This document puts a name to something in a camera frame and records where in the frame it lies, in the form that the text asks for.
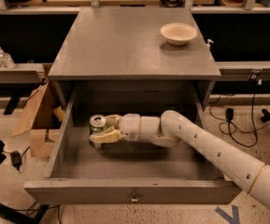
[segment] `clear plastic bottle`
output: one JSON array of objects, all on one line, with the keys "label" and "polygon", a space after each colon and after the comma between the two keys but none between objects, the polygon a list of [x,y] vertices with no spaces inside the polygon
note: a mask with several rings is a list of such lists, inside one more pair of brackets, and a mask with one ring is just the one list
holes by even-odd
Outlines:
[{"label": "clear plastic bottle", "polygon": [[0,64],[6,69],[13,69],[16,66],[10,54],[4,52],[1,49],[1,47],[0,47]]}]

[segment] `can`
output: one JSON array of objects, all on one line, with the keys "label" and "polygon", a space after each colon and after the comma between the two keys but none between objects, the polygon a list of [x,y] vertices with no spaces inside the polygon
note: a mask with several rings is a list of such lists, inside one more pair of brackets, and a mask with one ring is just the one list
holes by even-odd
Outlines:
[{"label": "can", "polygon": [[[107,127],[107,118],[102,115],[94,115],[90,118],[90,135],[101,133],[103,132]],[[91,140],[89,140],[89,143],[92,147],[100,148],[104,144],[95,144]]]}]

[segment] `blue tape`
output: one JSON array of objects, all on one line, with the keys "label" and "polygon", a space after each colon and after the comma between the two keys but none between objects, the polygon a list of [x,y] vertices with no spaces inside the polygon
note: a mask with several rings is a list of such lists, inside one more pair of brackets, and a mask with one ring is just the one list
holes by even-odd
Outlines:
[{"label": "blue tape", "polygon": [[237,206],[235,206],[235,205],[232,206],[233,217],[230,217],[228,214],[226,214],[219,207],[217,207],[215,211],[221,217],[223,217],[226,221],[228,221],[230,224],[239,224],[239,213],[238,213],[238,207]]}]

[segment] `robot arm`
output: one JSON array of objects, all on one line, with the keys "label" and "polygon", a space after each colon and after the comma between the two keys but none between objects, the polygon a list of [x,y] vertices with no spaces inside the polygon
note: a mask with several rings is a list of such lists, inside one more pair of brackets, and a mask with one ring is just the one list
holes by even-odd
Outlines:
[{"label": "robot arm", "polygon": [[208,133],[178,112],[165,111],[161,118],[128,114],[115,116],[114,121],[113,118],[107,120],[113,124],[111,128],[104,133],[91,135],[91,141],[112,143],[119,139],[145,140],[161,147],[174,147],[183,140],[238,187],[270,208],[270,166]]}]

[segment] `open drawer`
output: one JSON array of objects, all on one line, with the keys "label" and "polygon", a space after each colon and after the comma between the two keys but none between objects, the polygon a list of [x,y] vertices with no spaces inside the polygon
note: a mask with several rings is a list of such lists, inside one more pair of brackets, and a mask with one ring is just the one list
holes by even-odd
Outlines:
[{"label": "open drawer", "polygon": [[120,141],[90,146],[93,114],[198,117],[193,81],[79,81],[65,111],[46,178],[24,188],[41,204],[229,203],[239,192],[186,143],[162,148]]}]

